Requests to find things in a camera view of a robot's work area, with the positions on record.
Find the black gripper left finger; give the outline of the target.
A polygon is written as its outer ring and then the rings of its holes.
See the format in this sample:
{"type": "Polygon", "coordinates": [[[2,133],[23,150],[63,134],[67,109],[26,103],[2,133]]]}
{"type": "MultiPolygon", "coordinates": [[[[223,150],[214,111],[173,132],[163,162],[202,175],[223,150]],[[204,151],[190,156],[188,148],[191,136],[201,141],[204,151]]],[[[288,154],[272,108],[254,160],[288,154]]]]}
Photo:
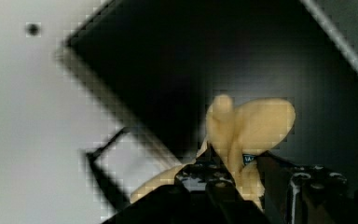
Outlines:
{"type": "Polygon", "coordinates": [[[216,152],[206,149],[171,184],[151,190],[102,224],[261,224],[216,152]]]}

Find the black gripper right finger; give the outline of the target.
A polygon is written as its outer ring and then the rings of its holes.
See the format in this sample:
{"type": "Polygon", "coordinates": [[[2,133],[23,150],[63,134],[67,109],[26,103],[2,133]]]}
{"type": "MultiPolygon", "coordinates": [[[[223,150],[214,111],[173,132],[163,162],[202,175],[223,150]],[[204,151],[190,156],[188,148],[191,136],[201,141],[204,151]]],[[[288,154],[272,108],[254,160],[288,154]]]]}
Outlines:
{"type": "Polygon", "coordinates": [[[348,179],[321,165],[296,165],[269,152],[256,158],[264,180],[266,210],[282,224],[358,224],[358,191],[348,179]]]}

